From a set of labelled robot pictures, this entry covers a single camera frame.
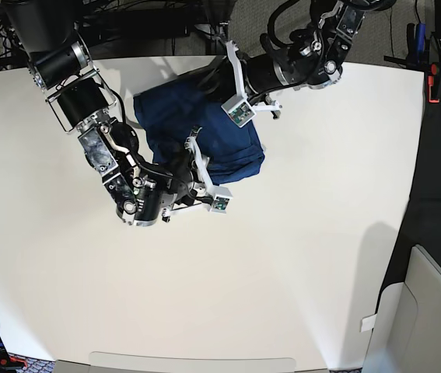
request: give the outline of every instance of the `blue cloth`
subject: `blue cloth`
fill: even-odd
[[[252,122],[237,127],[220,103],[205,98],[191,81],[175,81],[134,97],[135,116],[145,129],[155,163],[173,158],[194,126],[201,153],[211,158],[208,172],[214,184],[257,175],[265,159]]]

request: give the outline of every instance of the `white tabletop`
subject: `white tabletop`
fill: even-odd
[[[98,65],[132,118],[133,94],[208,61]],[[0,72],[8,351],[80,363],[101,351],[361,366],[370,332],[359,333],[360,320],[375,312],[411,187],[422,74],[346,64],[337,85],[276,96],[282,118],[255,121],[267,148],[261,174],[229,185],[227,215],[130,228],[27,71]]]

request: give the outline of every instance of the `white table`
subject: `white table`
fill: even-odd
[[[98,65],[133,117],[132,94],[208,61]],[[0,72],[8,351],[81,363],[102,351],[361,366],[370,332],[359,333],[360,320],[375,312],[411,187],[422,74],[346,64],[335,86],[276,96],[281,120],[256,118],[261,174],[229,186],[226,216],[129,228],[27,71]]]

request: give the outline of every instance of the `folded fabric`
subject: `folded fabric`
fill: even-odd
[[[237,127],[221,103],[208,101],[194,81],[177,80],[134,97],[135,116],[144,128],[156,163],[170,161],[194,126],[208,172],[219,185],[257,175],[264,153],[252,122]]]

